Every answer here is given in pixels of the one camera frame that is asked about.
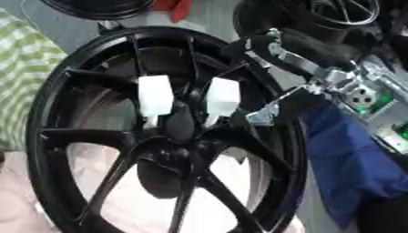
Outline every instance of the white cloth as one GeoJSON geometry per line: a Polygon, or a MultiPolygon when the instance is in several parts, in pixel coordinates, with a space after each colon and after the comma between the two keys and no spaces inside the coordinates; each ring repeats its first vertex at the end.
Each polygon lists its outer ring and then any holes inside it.
{"type": "MultiPolygon", "coordinates": [[[[89,199],[116,158],[117,151],[108,147],[76,144],[68,149],[68,155],[76,155],[73,174],[84,197],[89,199]]],[[[250,179],[244,169],[249,167],[248,164],[234,166],[238,163],[233,160],[231,157],[221,157],[211,170],[245,203],[250,179]]],[[[107,197],[102,216],[127,233],[164,233],[168,230],[175,201],[150,196],[140,185],[137,168],[134,167],[107,197]]],[[[0,232],[59,232],[38,207],[26,172],[26,154],[6,154],[0,174],[0,232]]],[[[203,189],[197,189],[181,232],[227,232],[235,225],[233,215],[217,199],[203,189]]],[[[295,218],[285,233],[304,233],[304,229],[295,218]]]]}

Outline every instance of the white foam block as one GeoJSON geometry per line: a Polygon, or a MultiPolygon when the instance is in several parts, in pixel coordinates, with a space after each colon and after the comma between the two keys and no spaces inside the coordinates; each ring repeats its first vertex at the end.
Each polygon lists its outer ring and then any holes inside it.
{"type": "Polygon", "coordinates": [[[230,117],[240,105],[240,83],[214,77],[207,93],[207,113],[230,117]]]}
{"type": "Polygon", "coordinates": [[[142,76],[138,79],[138,101],[143,117],[167,115],[174,94],[168,76],[142,76]]]}

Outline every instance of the red object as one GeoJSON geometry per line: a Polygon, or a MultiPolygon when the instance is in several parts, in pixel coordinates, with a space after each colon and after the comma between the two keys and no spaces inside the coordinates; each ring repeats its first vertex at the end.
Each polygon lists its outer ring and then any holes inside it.
{"type": "Polygon", "coordinates": [[[171,21],[177,23],[189,15],[191,0],[157,0],[151,11],[171,11],[171,21]]]}

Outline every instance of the plaid fabric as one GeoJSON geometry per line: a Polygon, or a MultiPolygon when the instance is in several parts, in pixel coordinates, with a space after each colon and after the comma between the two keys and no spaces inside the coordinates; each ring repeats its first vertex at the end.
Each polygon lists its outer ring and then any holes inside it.
{"type": "Polygon", "coordinates": [[[46,36],[0,8],[0,150],[25,149],[30,106],[65,56],[46,36]]]}

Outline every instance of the blue fabric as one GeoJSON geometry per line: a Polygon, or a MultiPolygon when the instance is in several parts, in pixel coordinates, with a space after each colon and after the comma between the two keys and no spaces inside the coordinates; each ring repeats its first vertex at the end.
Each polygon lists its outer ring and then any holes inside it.
{"type": "Polygon", "coordinates": [[[302,120],[323,202],[341,228],[351,223],[362,201],[408,192],[407,174],[336,106],[327,101],[302,120]]]}

